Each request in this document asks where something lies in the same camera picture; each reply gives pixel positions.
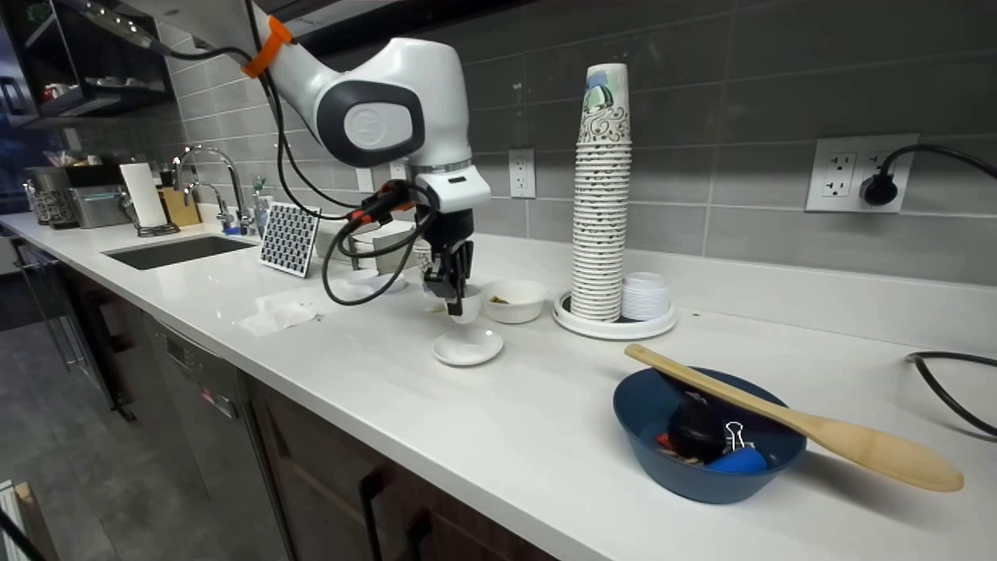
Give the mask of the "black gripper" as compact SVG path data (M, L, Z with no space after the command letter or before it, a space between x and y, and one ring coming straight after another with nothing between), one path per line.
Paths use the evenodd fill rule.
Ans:
M460 292L472 260L471 233L472 213L434 214L424 227L424 239L431 244L431 268L424 272L424 284L434 295L453 295L447 314L460 314Z

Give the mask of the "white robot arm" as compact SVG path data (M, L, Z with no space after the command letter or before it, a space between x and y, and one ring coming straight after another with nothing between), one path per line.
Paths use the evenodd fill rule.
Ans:
M463 72L447 44L391 36L361 66L336 72L253 0L152 0L145 12L208 48L229 48L242 72L269 78L336 163L370 169L406 159L410 178L369 196L331 252L350 252L361 225L387 225L410 207L413 233L431 244L424 288L453 314L463 312L472 209L490 198L490 185L471 155Z

